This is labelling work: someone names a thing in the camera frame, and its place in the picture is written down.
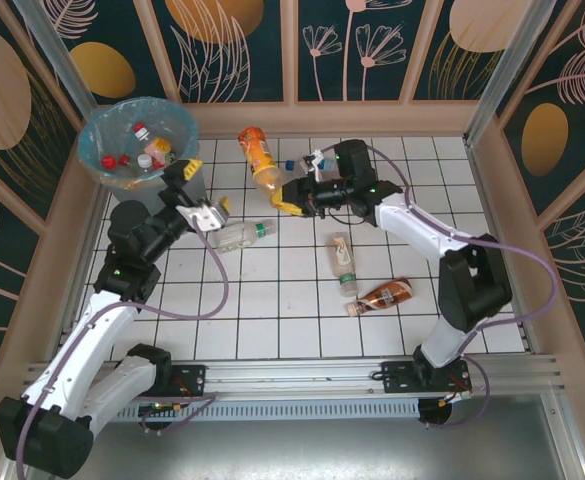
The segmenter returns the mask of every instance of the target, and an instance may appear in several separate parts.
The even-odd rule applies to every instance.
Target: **orange juice bottle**
[[[272,159],[263,130],[258,127],[246,128],[239,134],[239,143],[252,169],[254,182],[268,196],[273,195],[283,185],[283,177]]]

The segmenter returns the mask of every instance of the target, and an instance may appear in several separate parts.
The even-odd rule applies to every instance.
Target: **transparent plastic bin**
[[[106,171],[101,165],[104,155],[118,159],[124,153],[130,156],[130,162],[136,162],[143,153],[142,144],[132,130],[137,122],[145,123],[150,132],[167,139],[177,158],[198,155],[198,126],[188,110],[169,100],[141,97],[99,109],[90,116],[79,135],[79,161],[89,175],[107,187],[119,201],[138,200],[150,214],[155,214],[165,206],[158,197],[165,188],[161,170],[130,178]],[[192,200],[206,197],[201,170],[188,182],[185,191]]]

